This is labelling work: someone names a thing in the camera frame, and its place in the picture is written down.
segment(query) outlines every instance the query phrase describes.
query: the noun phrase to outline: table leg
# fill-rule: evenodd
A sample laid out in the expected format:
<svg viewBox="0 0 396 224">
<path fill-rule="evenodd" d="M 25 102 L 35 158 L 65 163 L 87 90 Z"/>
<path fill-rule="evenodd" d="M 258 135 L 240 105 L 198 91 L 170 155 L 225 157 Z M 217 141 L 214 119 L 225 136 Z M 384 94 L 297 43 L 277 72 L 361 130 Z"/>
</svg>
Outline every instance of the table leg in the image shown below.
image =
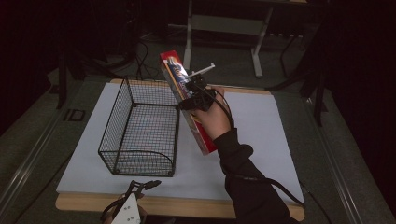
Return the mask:
<svg viewBox="0 0 396 224">
<path fill-rule="evenodd" d="M 274 9 L 271 7 L 268 9 L 267 15 L 265 16 L 265 21 L 262 23 L 262 30 L 260 31 L 259 34 L 259 40 L 256 44 L 256 47 L 251 49 L 251 57 L 253 60 L 254 72 L 257 78 L 262 77 L 262 67 L 260 66 L 259 52 L 260 52 L 260 48 L 262 47 L 262 41 L 264 40 L 265 33 L 267 31 L 268 23 L 271 19 L 273 10 Z"/>
<path fill-rule="evenodd" d="M 189 1 L 189 16 L 187 18 L 187 44 L 186 49 L 184 50 L 184 59 L 183 59 L 183 67 L 185 69 L 190 69 L 190 61 L 191 61 L 191 17 L 192 17 L 192 1 Z"/>
</svg>

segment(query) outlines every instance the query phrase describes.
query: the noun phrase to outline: white sheet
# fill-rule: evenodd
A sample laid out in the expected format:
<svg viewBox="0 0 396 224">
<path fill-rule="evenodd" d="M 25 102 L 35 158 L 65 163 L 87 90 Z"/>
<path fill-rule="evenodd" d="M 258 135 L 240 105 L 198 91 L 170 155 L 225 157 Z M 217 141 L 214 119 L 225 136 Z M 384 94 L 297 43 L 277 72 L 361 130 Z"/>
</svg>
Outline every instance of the white sheet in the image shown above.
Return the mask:
<svg viewBox="0 0 396 224">
<path fill-rule="evenodd" d="M 98 155 L 111 107 L 120 84 L 107 83 L 92 112 L 57 188 L 59 193 L 122 194 L 131 180 L 162 181 L 157 188 L 144 193 L 148 196 L 230 200 L 223 182 L 217 152 L 203 156 L 183 116 L 180 116 L 176 172 L 173 177 L 144 177 L 113 175 Z M 304 201 L 288 143 L 272 95 L 226 92 L 232 109 L 239 142 L 254 148 L 251 157 L 267 176 L 280 182 L 300 201 Z M 281 190 L 286 203 L 293 203 Z"/>
</svg>

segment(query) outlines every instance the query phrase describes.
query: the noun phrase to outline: wire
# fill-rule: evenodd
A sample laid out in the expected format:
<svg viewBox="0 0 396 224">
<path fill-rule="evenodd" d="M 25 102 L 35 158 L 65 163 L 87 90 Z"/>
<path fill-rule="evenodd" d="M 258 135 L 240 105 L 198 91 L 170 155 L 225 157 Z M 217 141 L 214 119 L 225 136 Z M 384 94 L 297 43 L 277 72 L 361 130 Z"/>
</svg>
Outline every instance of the wire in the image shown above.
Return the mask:
<svg viewBox="0 0 396 224">
<path fill-rule="evenodd" d="M 279 182 L 277 182 L 274 179 L 266 178 L 266 177 L 265 178 L 250 177 L 250 176 L 244 176 L 244 175 L 233 175 L 233 177 L 238 178 L 238 179 L 243 179 L 246 181 L 251 181 L 251 182 L 266 183 L 266 184 L 274 185 L 277 188 L 281 189 L 286 195 L 288 195 L 289 198 L 291 198 L 297 204 L 301 205 L 302 207 L 305 207 L 305 204 L 303 202 L 298 200 L 290 191 L 288 191 L 283 185 L 281 185 Z"/>
<path fill-rule="evenodd" d="M 134 62 L 130 61 L 129 63 L 125 64 L 123 67 L 121 67 L 120 69 L 116 70 L 116 71 L 112 71 L 112 73 L 117 74 L 118 72 L 121 72 L 129 67 L 131 67 L 134 64 Z"/>
<path fill-rule="evenodd" d="M 108 63 L 108 64 L 105 64 L 104 67 L 109 68 L 109 69 L 119 68 L 124 65 L 130 64 L 133 60 L 134 60 L 134 57 L 131 56 L 131 53 L 127 53 L 127 55 L 119 62 Z"/>
<path fill-rule="evenodd" d="M 53 181 L 55 176 L 61 171 L 61 169 L 70 160 L 72 155 L 73 155 L 73 152 L 66 158 L 66 160 L 64 160 L 64 162 L 62 162 L 62 164 L 59 166 L 59 168 L 56 170 L 55 174 L 50 178 L 50 180 L 47 182 L 47 184 L 44 186 L 44 188 L 41 189 L 40 192 L 38 192 L 38 194 L 33 198 L 33 200 L 20 212 L 20 214 L 15 219 L 14 223 L 18 223 L 20 221 L 20 219 L 23 217 L 23 215 L 33 206 L 33 204 L 38 200 L 38 198 L 44 193 L 44 191 L 47 189 L 47 187 Z"/>
<path fill-rule="evenodd" d="M 306 186 L 303 184 L 303 182 L 301 182 L 300 180 L 298 181 L 300 183 L 301 186 L 303 186 L 303 188 L 306 190 L 306 192 L 311 196 L 311 198 L 314 200 L 314 202 L 318 205 L 320 211 L 323 213 L 323 215 L 326 217 L 327 221 L 329 222 L 329 224 L 332 224 L 332 220 L 330 219 L 329 215 L 326 213 L 326 210 L 324 210 L 324 208 L 322 207 L 322 205 L 318 202 L 317 198 L 314 196 L 313 193 L 311 193 L 311 191 L 309 191 Z"/>
<path fill-rule="evenodd" d="M 187 31 L 187 27 L 183 27 L 179 30 L 174 31 L 173 33 L 169 34 L 166 36 L 166 38 L 172 37 L 172 36 L 176 36 L 179 34 L 184 34 Z M 163 41 L 162 37 L 158 37 L 156 36 L 153 32 L 148 32 L 144 35 L 141 35 L 140 40 L 144 40 L 144 41 L 148 41 L 148 42 L 159 42 L 159 41 Z"/>
<path fill-rule="evenodd" d="M 115 202 L 111 203 L 108 207 L 105 208 L 105 210 L 102 212 L 102 215 L 100 216 L 100 220 L 104 222 L 106 220 L 106 214 L 107 212 L 114 206 L 118 206 L 119 204 L 125 204 L 125 197 L 122 197 Z"/>
<path fill-rule="evenodd" d="M 146 52 L 145 52 L 143 58 L 140 58 L 140 56 L 137 54 L 135 55 L 135 60 L 137 63 L 137 70 L 135 72 L 136 80 L 138 80 L 138 79 L 144 80 L 144 79 L 148 79 L 148 78 L 155 79 L 155 77 L 157 77 L 159 75 L 160 71 L 152 66 L 148 66 L 145 64 L 145 60 L 147 59 L 147 57 L 149 55 L 149 47 L 141 41 L 139 41 L 138 43 L 141 44 L 145 48 Z M 148 77 L 143 77 L 143 72 L 142 72 L 143 68 L 148 73 Z M 152 75 L 150 73 L 149 69 L 153 69 L 156 72 L 155 75 Z"/>
<path fill-rule="evenodd" d="M 286 72 L 286 68 L 285 68 L 285 64 L 283 62 L 283 55 L 286 53 L 286 50 L 288 50 L 288 48 L 290 47 L 290 45 L 294 42 L 294 40 L 296 39 L 296 35 L 294 37 L 292 37 L 289 41 L 289 43 L 286 45 L 285 48 L 283 48 L 282 52 L 280 53 L 280 67 L 282 68 L 282 72 L 283 72 L 283 76 L 284 77 L 290 77 L 290 75 L 288 75 L 288 73 Z"/>
<path fill-rule="evenodd" d="M 218 99 L 216 99 L 216 97 L 213 97 L 213 96 L 212 96 L 209 92 L 207 92 L 205 89 L 202 89 L 201 87 L 199 87 L 199 86 L 196 85 L 195 83 L 192 83 L 192 85 L 194 85 L 198 90 L 200 90 L 201 92 L 203 92 L 204 94 L 206 94 L 207 96 L 209 96 L 211 99 L 213 99 L 213 101 L 216 102 L 216 104 L 218 104 L 218 105 L 220 106 L 220 108 L 224 111 L 225 115 L 227 116 L 228 121 L 230 122 L 231 128 L 233 128 L 233 127 L 234 127 L 234 124 L 233 124 L 233 115 L 232 115 L 232 113 L 231 113 L 231 108 L 230 108 L 230 106 L 228 105 L 228 103 L 227 103 L 226 99 L 224 98 L 224 96 L 223 96 L 221 93 L 219 93 L 218 91 L 216 91 L 216 94 L 219 94 L 219 95 L 222 97 L 223 102 L 224 102 L 224 103 L 227 105 L 227 107 L 228 107 L 228 110 L 224 107 L 224 105 L 223 105 L 221 102 L 218 101 Z"/>
</svg>

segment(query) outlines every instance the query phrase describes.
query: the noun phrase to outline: hand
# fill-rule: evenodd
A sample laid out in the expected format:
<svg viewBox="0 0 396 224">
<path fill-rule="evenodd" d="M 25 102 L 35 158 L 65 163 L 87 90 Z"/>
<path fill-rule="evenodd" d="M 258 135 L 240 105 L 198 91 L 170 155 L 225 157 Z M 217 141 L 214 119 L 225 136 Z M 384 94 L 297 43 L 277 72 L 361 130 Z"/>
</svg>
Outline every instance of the hand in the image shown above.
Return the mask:
<svg viewBox="0 0 396 224">
<path fill-rule="evenodd" d="M 213 87 L 212 89 L 219 92 L 221 95 L 224 95 L 223 88 Z M 225 108 L 229 109 L 229 107 L 224 103 L 220 94 L 216 95 L 216 99 L 222 103 Z M 227 115 L 216 102 L 213 102 L 212 106 L 210 106 L 206 112 L 202 110 L 195 110 L 194 114 L 201 121 L 206 133 L 212 140 L 215 140 L 222 134 L 231 130 L 231 124 Z"/>
</svg>

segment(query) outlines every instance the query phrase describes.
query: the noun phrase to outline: wire basket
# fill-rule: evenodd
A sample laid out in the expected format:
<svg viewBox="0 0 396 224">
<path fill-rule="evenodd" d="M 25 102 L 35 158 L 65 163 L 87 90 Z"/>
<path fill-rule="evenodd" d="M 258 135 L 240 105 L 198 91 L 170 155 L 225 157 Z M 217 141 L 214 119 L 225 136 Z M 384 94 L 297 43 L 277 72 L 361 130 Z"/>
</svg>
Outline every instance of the wire basket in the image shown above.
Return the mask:
<svg viewBox="0 0 396 224">
<path fill-rule="evenodd" d="M 98 150 L 111 174 L 173 176 L 179 114 L 166 82 L 126 77 Z"/>
</svg>

